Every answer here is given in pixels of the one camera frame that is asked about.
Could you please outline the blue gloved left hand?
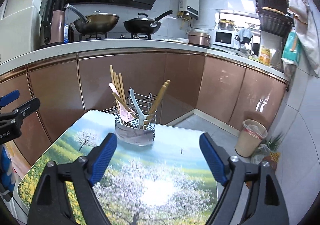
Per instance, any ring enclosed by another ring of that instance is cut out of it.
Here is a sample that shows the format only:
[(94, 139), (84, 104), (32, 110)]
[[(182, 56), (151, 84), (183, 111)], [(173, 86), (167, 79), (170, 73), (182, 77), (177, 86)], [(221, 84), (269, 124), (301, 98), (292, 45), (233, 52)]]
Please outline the blue gloved left hand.
[(16, 179), (12, 168), (12, 161), (7, 147), (1, 145), (1, 196), (9, 202), (13, 196)]

